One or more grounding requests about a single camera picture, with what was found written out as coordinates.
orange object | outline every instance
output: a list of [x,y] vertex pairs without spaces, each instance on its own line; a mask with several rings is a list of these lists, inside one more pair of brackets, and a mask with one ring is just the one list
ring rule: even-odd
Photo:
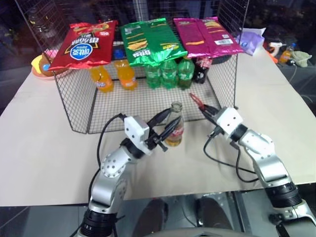
[[114,83],[103,66],[93,67],[90,70],[91,78],[94,81],[98,90],[102,92],[113,91]]
[[114,66],[118,72],[118,79],[125,90],[134,90],[137,87],[137,81],[135,79],[135,72],[130,67],[128,61],[116,60]]
[[289,50],[286,50],[283,52],[283,54],[280,57],[280,63],[286,63],[291,57],[291,52]]
[[267,53],[268,53],[268,55],[270,56],[270,58],[272,59],[272,61],[273,61],[274,63],[277,63],[277,62],[278,62],[278,60],[277,60],[275,57],[273,57],[268,51],[267,51]]

purple bag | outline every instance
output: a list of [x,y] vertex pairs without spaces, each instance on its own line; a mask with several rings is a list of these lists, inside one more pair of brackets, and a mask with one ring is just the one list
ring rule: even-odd
[[242,32],[241,37],[236,37],[237,41],[239,41],[239,39],[241,48],[244,50],[245,53],[251,56],[256,51],[256,48],[261,46],[263,41],[265,40],[264,37],[254,32]]

black cable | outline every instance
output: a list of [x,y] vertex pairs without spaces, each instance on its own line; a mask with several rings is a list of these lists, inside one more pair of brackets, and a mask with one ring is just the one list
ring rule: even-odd
[[240,154],[241,154],[240,147],[238,145],[236,145],[234,142],[231,142],[230,145],[232,147],[234,147],[236,150],[238,150],[238,156],[237,156],[237,160],[236,160],[236,175],[237,175],[238,179],[240,179],[241,181],[243,181],[245,183],[253,183],[253,182],[258,181],[259,180],[258,178],[251,179],[251,180],[245,180],[240,176],[240,174],[239,174],[239,161],[240,161]]
[[101,134],[100,134],[100,138],[99,138],[99,142],[98,142],[98,147],[97,147],[97,160],[98,160],[98,165],[99,165],[99,167],[101,166],[101,160],[100,160],[100,146],[101,146],[101,141],[102,141],[102,137],[103,137],[103,134],[104,134],[104,132],[105,132],[105,129],[107,129],[107,127],[109,126],[109,124],[110,124],[113,120],[115,120],[115,119],[117,119],[117,118],[120,118],[120,119],[124,120],[125,117],[126,117],[126,116],[123,115],[123,114],[115,115],[114,117],[110,118],[110,119],[107,121],[107,123],[104,125],[104,127],[103,127],[103,129],[102,129],[102,131],[101,131]]
[[92,190],[93,182],[94,182],[94,180],[95,180],[95,177],[97,177],[97,174],[99,173],[99,171],[100,171],[100,169],[98,169],[98,170],[95,172],[93,178],[91,179],[91,182],[90,182],[90,185],[89,185],[89,192],[88,192],[88,193],[89,193],[89,194],[88,194],[88,203],[89,203],[90,198],[91,198],[91,190]]
[[[213,161],[216,161],[216,162],[218,162],[218,163],[220,163],[220,164],[227,165],[227,166],[232,167],[232,168],[236,168],[235,165],[233,165],[233,164],[228,164],[228,163],[225,163],[225,162],[220,161],[220,160],[218,160],[218,159],[215,159],[215,158],[211,157],[211,156],[206,152],[206,147],[207,147],[207,145],[210,143],[210,141],[211,141],[216,135],[217,135],[216,133],[212,133],[212,134],[210,135],[210,137],[208,138],[208,140],[206,141],[206,143],[204,144],[204,147],[203,147],[204,154],[205,154],[208,158],[210,158],[211,160],[213,160]],[[254,172],[254,171],[251,171],[251,170],[245,169],[245,168],[241,168],[241,167],[238,167],[238,170],[243,170],[243,171],[246,171],[246,172],[248,172],[248,173],[256,174],[256,172]]]
[[187,221],[188,221],[191,225],[193,225],[194,227],[197,227],[197,226],[193,223],[193,221],[191,221],[191,220],[187,217],[186,213],[184,212],[183,202],[181,202],[181,209],[182,209],[182,213],[183,213],[184,217],[187,219]]
[[78,228],[69,237],[75,237],[80,227],[81,225],[79,225]]
[[114,235],[114,237],[118,237],[117,227],[116,227],[115,223],[113,225],[113,235]]

glass bottle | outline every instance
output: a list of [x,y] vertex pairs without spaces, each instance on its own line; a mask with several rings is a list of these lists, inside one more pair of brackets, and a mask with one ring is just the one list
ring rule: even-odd
[[182,134],[184,131],[184,122],[182,117],[182,104],[178,101],[175,101],[171,104],[171,113],[167,119],[167,124],[169,124],[174,119],[181,116],[181,120],[172,132],[172,134],[167,137],[165,143],[171,147],[178,146],[182,141]]

bottle cap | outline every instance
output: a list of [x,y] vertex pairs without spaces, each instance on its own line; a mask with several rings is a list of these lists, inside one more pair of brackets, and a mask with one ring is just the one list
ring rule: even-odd
[[122,59],[125,57],[124,51],[122,49],[115,49],[114,50],[114,58],[115,59]]

